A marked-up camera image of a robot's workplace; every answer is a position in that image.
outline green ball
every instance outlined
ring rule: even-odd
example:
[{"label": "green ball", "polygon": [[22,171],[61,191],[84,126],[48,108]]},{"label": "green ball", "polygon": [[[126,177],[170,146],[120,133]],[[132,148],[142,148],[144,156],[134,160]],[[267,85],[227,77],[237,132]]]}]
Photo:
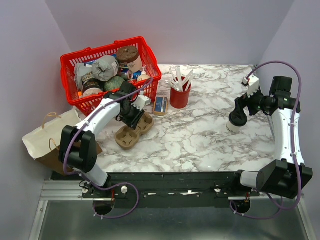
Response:
[{"label": "green ball", "polygon": [[114,76],[109,81],[104,83],[103,89],[105,92],[111,91],[113,89],[118,89],[121,87],[125,80],[120,76]]}]

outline bag handle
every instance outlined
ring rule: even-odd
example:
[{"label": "bag handle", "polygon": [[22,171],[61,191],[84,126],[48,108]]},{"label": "bag handle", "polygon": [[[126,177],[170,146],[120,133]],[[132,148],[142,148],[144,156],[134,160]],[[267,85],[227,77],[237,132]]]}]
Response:
[{"label": "bag handle", "polygon": [[53,117],[53,118],[60,118],[60,119],[62,119],[61,116],[59,116],[56,112],[52,111],[52,112],[48,113],[48,114],[44,117],[43,122],[42,122],[42,129],[45,129],[45,121],[46,121],[47,117]]},{"label": "bag handle", "polygon": [[51,145],[50,145],[51,141],[52,141],[53,145],[55,146],[55,149],[57,149],[58,151],[60,151],[60,147],[57,146],[56,141],[55,141],[53,138],[50,138],[50,139],[49,139],[49,149],[50,149],[50,151],[51,151],[51,152],[53,151],[53,150],[51,149]]}]

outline black metal frame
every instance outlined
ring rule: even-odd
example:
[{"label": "black metal frame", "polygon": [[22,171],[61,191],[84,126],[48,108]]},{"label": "black metal frame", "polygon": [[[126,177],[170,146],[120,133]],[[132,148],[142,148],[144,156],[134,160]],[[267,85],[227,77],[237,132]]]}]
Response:
[{"label": "black metal frame", "polygon": [[[138,208],[228,208],[229,197],[242,197],[251,192],[251,188],[239,184],[242,171],[237,172],[112,172],[111,185],[123,182],[133,184],[139,191]],[[76,176],[52,175],[52,180],[76,180]],[[112,191],[100,191],[86,184],[88,192],[83,198],[111,198]],[[131,186],[123,194],[121,187],[114,188],[114,198],[117,209],[131,209],[137,200],[137,193]]]}]

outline red cup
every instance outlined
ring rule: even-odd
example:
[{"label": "red cup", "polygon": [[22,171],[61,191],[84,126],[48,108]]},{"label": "red cup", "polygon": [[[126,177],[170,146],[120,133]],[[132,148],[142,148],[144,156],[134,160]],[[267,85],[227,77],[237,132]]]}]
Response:
[{"label": "red cup", "polygon": [[191,89],[191,83],[189,85],[189,88],[186,90],[188,83],[183,85],[183,91],[176,91],[174,88],[171,87],[170,92],[170,104],[175,109],[183,109],[188,105],[189,101],[189,95],[190,95],[190,89]]}]

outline gray cloth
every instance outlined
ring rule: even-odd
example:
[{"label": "gray cloth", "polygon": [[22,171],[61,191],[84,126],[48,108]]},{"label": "gray cloth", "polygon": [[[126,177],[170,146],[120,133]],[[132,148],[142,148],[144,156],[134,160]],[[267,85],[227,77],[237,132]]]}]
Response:
[{"label": "gray cloth", "polygon": [[74,67],[74,81],[78,90],[82,90],[82,77],[90,73],[92,66],[87,63],[77,63]]},{"label": "gray cloth", "polygon": [[118,74],[119,64],[114,56],[105,55],[92,64],[92,76],[102,82]]}]

